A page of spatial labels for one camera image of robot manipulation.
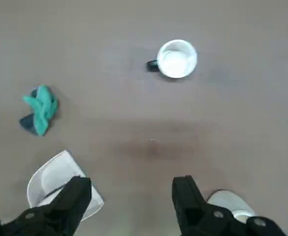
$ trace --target gray floor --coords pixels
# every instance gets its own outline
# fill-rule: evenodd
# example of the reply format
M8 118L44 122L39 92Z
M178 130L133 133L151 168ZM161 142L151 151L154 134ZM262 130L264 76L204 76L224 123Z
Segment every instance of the gray floor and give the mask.
M199 52L193 76L145 72L176 38ZM18 124L41 83L61 101L44 138ZM0 218L64 148L106 198L77 235L178 236L171 181L185 174L288 233L288 0L0 0Z

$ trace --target screw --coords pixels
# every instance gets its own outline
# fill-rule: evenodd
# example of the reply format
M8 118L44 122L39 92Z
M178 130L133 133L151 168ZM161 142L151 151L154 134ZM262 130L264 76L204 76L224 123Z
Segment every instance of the screw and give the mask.
M214 216L217 218L223 218L224 214L222 214L220 211L214 211Z
M265 221L262 220L262 219L260 219L260 218L254 219L254 223L255 223L256 225L259 225L259 226L266 226Z
M32 213L32 212L26 214L26 216L25 216L26 219L31 219L32 217L34 217L34 213Z

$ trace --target green cloth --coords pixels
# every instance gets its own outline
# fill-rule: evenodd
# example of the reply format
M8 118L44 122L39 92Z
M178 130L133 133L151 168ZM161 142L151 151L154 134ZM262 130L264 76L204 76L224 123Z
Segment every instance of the green cloth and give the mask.
M49 127L49 121L58 109L57 98L46 85L40 85L36 97L23 96L34 113L33 126L39 136L43 136Z

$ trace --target black mug handle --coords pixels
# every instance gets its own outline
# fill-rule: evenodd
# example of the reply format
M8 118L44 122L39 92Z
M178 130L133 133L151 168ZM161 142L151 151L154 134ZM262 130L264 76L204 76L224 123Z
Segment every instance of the black mug handle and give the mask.
M158 72L159 68L158 68L157 60L151 60L147 62L147 70L150 72Z

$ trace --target white object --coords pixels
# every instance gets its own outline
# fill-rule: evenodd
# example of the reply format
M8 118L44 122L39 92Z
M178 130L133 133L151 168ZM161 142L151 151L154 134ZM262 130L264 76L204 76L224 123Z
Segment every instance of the white object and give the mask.
M249 217L256 216L254 210L240 196L227 190L215 192L207 203L227 208L242 223L246 223Z
M157 55L160 72L169 78L190 75L197 64L195 48L187 41L175 39L165 43Z
M73 176L86 177L70 153L64 150L41 166L31 177L27 187L30 207L49 204L61 189L47 198L46 195L65 185ZM97 213L103 204L101 195L92 185L92 199L81 221Z

